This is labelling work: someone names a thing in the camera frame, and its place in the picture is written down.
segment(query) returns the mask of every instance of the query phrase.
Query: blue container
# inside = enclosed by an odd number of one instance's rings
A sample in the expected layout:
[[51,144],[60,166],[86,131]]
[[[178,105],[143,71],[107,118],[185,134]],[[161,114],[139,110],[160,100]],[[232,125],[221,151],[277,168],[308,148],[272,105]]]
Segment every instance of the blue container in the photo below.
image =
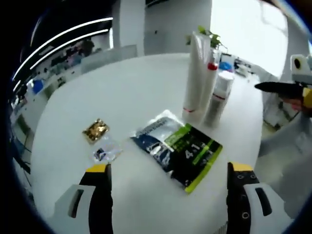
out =
[[228,71],[228,72],[233,72],[233,68],[228,62],[221,62],[219,64],[219,69]]
[[39,93],[43,89],[43,82],[41,79],[35,80],[33,84],[34,84],[33,86],[34,94]]

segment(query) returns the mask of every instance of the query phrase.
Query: spray can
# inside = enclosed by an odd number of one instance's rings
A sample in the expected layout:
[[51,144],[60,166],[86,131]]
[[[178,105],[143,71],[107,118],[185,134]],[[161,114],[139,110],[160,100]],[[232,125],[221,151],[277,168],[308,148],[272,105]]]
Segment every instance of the spray can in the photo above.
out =
[[203,90],[202,95],[200,99],[200,105],[199,108],[202,112],[205,112],[207,110],[207,105],[210,101],[210,98],[213,94],[214,87],[215,87],[215,81],[217,78],[217,70],[218,70],[218,54],[217,51],[214,49],[211,49],[209,62],[207,65],[207,69],[205,72],[205,77],[203,81]]
[[231,92],[233,80],[233,74],[228,71],[223,71],[218,74],[214,92],[202,120],[204,124],[216,126],[219,123],[221,114]]

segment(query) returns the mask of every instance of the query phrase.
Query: white cap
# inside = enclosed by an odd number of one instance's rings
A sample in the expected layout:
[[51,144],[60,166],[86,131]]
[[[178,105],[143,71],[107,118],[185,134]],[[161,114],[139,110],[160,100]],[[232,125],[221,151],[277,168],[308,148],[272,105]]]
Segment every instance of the white cap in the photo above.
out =
[[217,89],[223,90],[223,91],[228,91],[228,89],[232,86],[234,76],[233,73],[228,72],[228,71],[223,71],[218,74],[218,79],[217,79]]

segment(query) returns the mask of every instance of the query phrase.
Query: ceiling light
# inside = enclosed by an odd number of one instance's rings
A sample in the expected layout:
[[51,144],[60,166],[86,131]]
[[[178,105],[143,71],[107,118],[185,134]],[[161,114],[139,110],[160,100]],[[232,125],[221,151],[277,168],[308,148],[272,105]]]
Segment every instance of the ceiling light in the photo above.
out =
[[20,80],[19,80],[18,83],[15,85],[15,87],[14,87],[14,89],[13,89],[13,92],[18,88],[19,84],[20,84]]
[[93,23],[99,23],[99,22],[103,22],[103,21],[109,21],[109,20],[113,20],[112,17],[109,17],[109,18],[103,18],[103,19],[97,19],[97,20],[93,20],[93,21],[90,21],[90,22],[86,22],[86,23],[82,23],[80,25],[77,25],[75,27],[72,27],[70,29],[67,29],[59,34],[57,34],[56,36],[52,37],[51,39],[47,40],[44,44],[42,44],[41,46],[39,46],[34,52],[31,53],[30,56],[28,56],[24,62],[19,66],[19,68],[17,69],[17,71],[15,72],[14,76],[13,76],[13,79],[15,79],[17,73],[21,70],[21,68],[26,64],[26,62],[31,59],[31,57],[33,57],[39,50],[41,50],[43,47],[45,47],[46,45],[48,45],[50,42],[54,41],[56,38],[70,32],[70,31],[73,31],[75,29],[78,29],[78,28],[81,28],[81,27],[84,27],[86,25],[89,25],[89,24],[93,24]]
[[89,36],[92,36],[92,35],[96,35],[96,34],[100,34],[100,33],[105,33],[105,32],[108,32],[108,29],[103,29],[103,30],[99,30],[99,31],[96,31],[96,32],[93,32],[93,33],[88,33],[86,35],[83,35],[83,36],[80,36],[78,38],[75,38],[75,39],[72,39],[72,40],[69,40],[68,42],[58,46],[57,48],[55,48],[54,50],[51,50],[49,53],[47,53],[45,56],[41,57],[34,65],[32,65],[30,67],[30,70],[33,69],[35,66],[37,66],[40,62],[42,62],[46,57],[50,56],[51,54],[53,54],[55,51],[61,49],[62,47],[66,46],[66,45],[69,45],[77,40],[81,40],[83,38],[86,38],[86,37],[89,37]]

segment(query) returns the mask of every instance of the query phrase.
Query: white table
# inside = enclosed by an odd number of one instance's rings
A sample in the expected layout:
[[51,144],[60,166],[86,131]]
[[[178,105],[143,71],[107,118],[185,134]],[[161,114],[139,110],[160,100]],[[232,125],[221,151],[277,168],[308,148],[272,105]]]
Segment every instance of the white table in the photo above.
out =
[[224,224],[227,161],[255,165],[262,95],[252,78],[236,76],[220,125],[198,127],[223,145],[215,164],[190,194],[130,140],[131,131],[165,109],[181,116],[188,54],[140,57],[109,64],[57,89],[39,120],[31,158],[32,188],[43,217],[92,165],[81,132],[95,119],[123,141],[112,164],[114,233],[210,233]]

